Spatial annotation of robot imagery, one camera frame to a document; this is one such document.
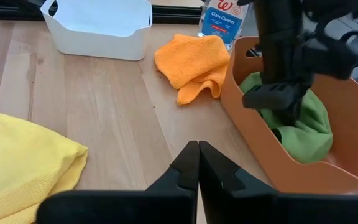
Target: glass cleaner bottle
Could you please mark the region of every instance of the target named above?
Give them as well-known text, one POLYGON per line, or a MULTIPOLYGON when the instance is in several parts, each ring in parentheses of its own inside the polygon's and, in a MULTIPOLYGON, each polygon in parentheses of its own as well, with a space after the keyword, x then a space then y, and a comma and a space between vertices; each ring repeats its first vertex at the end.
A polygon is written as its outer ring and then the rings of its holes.
POLYGON ((205 0, 198 36, 217 35, 231 49, 240 36, 247 11, 248 5, 238 6, 237 0, 205 0))

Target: cleaning cloth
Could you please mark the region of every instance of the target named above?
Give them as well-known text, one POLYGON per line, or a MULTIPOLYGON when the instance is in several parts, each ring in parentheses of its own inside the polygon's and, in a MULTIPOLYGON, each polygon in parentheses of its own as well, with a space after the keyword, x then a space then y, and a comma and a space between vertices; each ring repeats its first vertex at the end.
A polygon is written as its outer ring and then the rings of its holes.
POLYGON ((230 56, 216 35, 189 37, 176 34, 173 40, 155 52, 157 68, 179 90, 177 103, 191 103, 205 88, 213 98, 221 95, 230 56))
POLYGON ((45 198, 72 189, 88 149, 36 124, 0 114, 0 223, 32 223, 45 198))
MULTIPOLYGON (((260 73, 253 73, 241 83, 240 89, 247 93, 261 84, 260 73)), ((333 144, 333 133, 326 108, 311 90, 303 97, 300 118, 295 126, 284 126, 271 110, 262 109, 259 113, 296 161, 307 164, 327 156, 333 144)))

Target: green microfiber cloth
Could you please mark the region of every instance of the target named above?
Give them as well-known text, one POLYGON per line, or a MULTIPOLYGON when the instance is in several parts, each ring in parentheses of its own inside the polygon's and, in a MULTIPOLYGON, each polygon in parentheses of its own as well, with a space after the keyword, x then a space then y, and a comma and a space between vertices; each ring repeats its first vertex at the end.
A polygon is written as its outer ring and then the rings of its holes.
MULTIPOLYGON (((260 73, 257 72, 249 75, 241 83, 240 89, 247 93, 254 86, 261 84, 260 73)), ((333 144, 328 113, 311 90, 303 97, 300 118, 295 126, 284 126, 271 110, 262 109, 259 113, 296 161, 308 164, 320 161, 328 154, 333 144)))

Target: white plastic bin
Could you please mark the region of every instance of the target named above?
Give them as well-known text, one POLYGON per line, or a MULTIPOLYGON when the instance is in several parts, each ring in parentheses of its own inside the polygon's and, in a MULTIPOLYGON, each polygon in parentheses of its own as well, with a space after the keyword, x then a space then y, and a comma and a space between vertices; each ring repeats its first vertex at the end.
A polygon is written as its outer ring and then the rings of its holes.
POLYGON ((41 12, 59 51, 64 54, 141 60, 152 25, 147 0, 56 0, 54 16, 46 0, 41 12))

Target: robotic arm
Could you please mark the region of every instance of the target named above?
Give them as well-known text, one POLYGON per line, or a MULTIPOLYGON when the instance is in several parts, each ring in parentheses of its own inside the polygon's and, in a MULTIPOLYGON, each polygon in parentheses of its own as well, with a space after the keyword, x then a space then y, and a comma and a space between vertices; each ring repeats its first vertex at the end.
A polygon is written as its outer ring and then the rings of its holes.
POLYGON ((239 0, 254 3, 262 50, 262 85, 243 97, 246 108, 268 108, 286 126, 300 116, 301 101, 314 82, 316 73, 347 80, 358 62, 358 46, 326 35, 333 19, 352 13, 358 17, 358 0, 239 0), (303 14, 318 25, 314 32, 303 30, 303 14))

